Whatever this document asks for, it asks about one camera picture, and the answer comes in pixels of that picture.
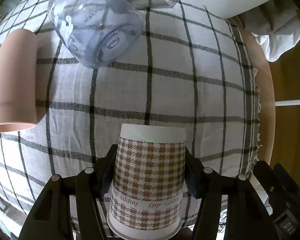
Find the pink paper cup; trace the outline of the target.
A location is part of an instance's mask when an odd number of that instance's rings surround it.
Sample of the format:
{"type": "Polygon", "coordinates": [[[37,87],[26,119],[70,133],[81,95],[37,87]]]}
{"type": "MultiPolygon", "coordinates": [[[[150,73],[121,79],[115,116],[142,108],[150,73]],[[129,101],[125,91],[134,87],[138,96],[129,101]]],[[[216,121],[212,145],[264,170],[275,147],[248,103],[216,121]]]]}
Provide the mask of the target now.
{"type": "Polygon", "coordinates": [[[38,38],[27,29],[11,32],[0,46],[0,133],[38,124],[37,50],[38,38]]]}

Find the houndstooth paper cup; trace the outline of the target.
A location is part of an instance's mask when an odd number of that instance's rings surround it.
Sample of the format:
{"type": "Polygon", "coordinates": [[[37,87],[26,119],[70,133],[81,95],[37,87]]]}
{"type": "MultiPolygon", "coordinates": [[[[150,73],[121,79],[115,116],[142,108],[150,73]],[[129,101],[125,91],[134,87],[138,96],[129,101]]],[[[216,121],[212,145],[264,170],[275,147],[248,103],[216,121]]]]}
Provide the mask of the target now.
{"type": "Polygon", "coordinates": [[[170,239],[181,228],[186,132],[122,124],[107,223],[122,239],[170,239]]]}

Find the clear bluish plastic cup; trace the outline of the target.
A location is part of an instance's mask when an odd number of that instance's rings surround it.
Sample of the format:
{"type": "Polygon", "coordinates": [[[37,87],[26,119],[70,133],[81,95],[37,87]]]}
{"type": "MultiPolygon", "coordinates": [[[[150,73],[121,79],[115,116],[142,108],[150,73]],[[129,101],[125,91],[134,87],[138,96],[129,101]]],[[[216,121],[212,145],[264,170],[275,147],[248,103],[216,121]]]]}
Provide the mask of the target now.
{"type": "Polygon", "coordinates": [[[87,68],[114,62],[140,37],[140,13],[125,0],[49,0],[47,15],[59,38],[87,68]]]}

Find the grey curtain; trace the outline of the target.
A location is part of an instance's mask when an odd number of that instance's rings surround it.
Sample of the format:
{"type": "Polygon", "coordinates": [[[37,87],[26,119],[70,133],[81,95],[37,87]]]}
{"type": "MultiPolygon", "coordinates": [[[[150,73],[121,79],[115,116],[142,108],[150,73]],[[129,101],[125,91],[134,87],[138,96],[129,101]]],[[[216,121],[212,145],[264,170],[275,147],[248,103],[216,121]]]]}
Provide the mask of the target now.
{"type": "Polygon", "coordinates": [[[292,0],[269,0],[239,15],[269,62],[294,48],[300,41],[300,11],[292,0]]]}

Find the checkered white tablecloth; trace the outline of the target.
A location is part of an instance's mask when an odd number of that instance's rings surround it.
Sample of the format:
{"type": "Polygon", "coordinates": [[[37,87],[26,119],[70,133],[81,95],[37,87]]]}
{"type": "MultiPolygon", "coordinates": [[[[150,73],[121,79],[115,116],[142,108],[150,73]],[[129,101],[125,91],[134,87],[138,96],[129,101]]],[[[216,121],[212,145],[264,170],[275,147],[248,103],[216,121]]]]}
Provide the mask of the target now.
{"type": "Polygon", "coordinates": [[[82,66],[47,15],[49,0],[21,0],[0,21],[0,43],[38,37],[38,125],[0,133],[0,198],[28,215],[53,174],[70,177],[119,142],[122,124],[181,127],[206,167],[236,177],[257,157],[256,70],[238,28],[197,0],[140,12],[143,32],[112,64],[82,66]]]}

